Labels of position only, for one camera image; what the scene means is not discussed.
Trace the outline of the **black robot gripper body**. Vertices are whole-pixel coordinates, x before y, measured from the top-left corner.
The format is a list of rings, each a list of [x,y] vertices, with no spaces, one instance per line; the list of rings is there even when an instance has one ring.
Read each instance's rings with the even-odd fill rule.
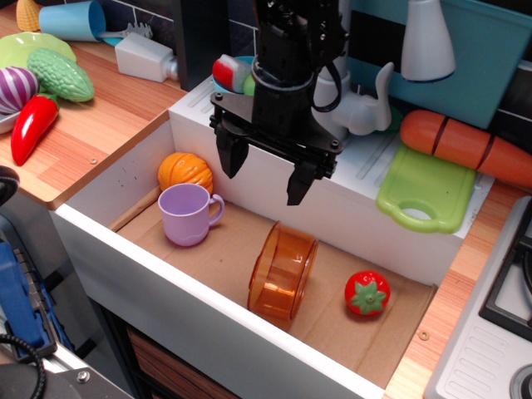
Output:
[[[281,87],[257,60],[251,64],[255,82],[252,96],[215,92],[211,96],[214,114],[210,126],[223,126],[245,137],[261,150],[291,162],[304,161],[317,167],[315,180],[330,178],[336,157],[342,152],[340,140],[326,131],[311,111],[314,74],[299,86]]]

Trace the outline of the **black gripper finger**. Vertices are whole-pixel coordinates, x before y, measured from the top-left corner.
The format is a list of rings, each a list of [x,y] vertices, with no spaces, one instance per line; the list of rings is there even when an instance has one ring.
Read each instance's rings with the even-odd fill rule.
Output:
[[[248,157],[249,143],[245,137],[235,135],[223,126],[217,126],[214,133],[222,170],[233,179]]]
[[[288,179],[288,206],[300,205],[315,180],[317,167],[314,163],[304,161],[294,166]]]

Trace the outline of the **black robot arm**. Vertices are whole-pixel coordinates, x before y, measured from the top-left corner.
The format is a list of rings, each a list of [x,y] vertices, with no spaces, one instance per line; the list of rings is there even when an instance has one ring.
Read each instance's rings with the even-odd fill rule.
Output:
[[[213,94],[210,125],[229,178],[239,172],[250,146],[292,163],[287,203],[298,205],[315,180],[333,175],[343,150],[313,116],[335,110],[342,96],[318,106],[314,92],[323,68],[342,89],[334,62],[344,54],[349,34],[337,1],[257,1],[254,8],[259,23],[254,94]]]

